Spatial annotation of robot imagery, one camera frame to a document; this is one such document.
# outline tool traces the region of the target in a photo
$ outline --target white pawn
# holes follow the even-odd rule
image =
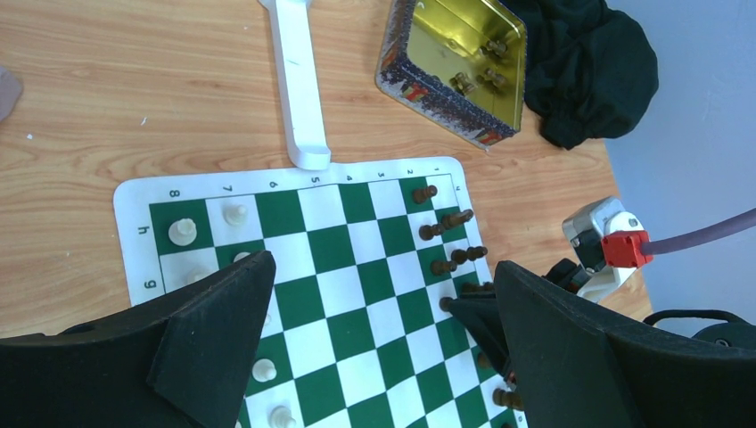
[[[179,247],[185,247],[197,239],[197,225],[191,218],[175,221],[168,229],[168,238]]]
[[[249,256],[250,254],[247,251],[242,251],[239,254],[236,254],[236,257],[234,257],[234,263],[237,261]]]
[[[231,226],[241,226],[247,221],[247,207],[234,205],[223,210],[223,218]]]
[[[252,377],[260,383],[272,381],[277,375],[278,371],[269,359],[260,359],[252,366]]]
[[[206,269],[203,269],[202,267],[198,267],[190,272],[188,276],[186,276],[186,285],[194,284],[197,281],[208,276],[210,276],[210,272],[208,272]]]
[[[297,428],[297,421],[292,417],[289,408],[279,406],[270,413],[270,426],[271,428]]]

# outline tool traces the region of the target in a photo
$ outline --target chessboard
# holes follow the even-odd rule
[[[417,203],[413,192],[430,186],[436,194]],[[428,241],[418,233],[473,208],[457,160],[138,178],[113,203],[132,305],[239,254],[273,254],[257,359],[272,361],[276,376],[250,377],[237,426],[267,427],[279,406],[318,428],[526,426],[522,412],[493,404],[504,381],[475,365],[475,342],[439,307],[463,284],[491,281],[485,258],[431,271],[482,245],[475,217]],[[242,224],[224,217],[238,207]],[[185,218],[196,235],[176,245],[168,230]]]

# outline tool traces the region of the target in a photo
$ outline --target wood grain surface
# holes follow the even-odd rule
[[[617,193],[604,144],[556,149],[527,111],[517,137],[484,152],[383,95],[374,70],[388,7],[310,9],[333,161],[454,156],[492,267],[513,259],[543,273],[571,256],[562,220]],[[0,123],[0,337],[128,308],[120,182],[291,166],[270,25],[254,0],[4,0],[0,64],[25,87]],[[611,302],[650,310],[642,280]]]

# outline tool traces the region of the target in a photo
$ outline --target blue-gray surface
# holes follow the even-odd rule
[[[652,239],[756,207],[756,2],[609,0],[641,23],[659,92],[632,133],[607,142],[626,208]],[[756,230],[659,256],[654,310],[725,309],[756,323]],[[705,324],[669,321],[690,335]]]

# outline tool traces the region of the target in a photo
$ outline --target white plastic bar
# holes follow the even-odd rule
[[[317,90],[315,57],[309,34],[307,0],[260,0],[270,14],[275,68],[281,94],[283,129],[289,158],[302,169],[327,169],[331,150],[325,141]]]

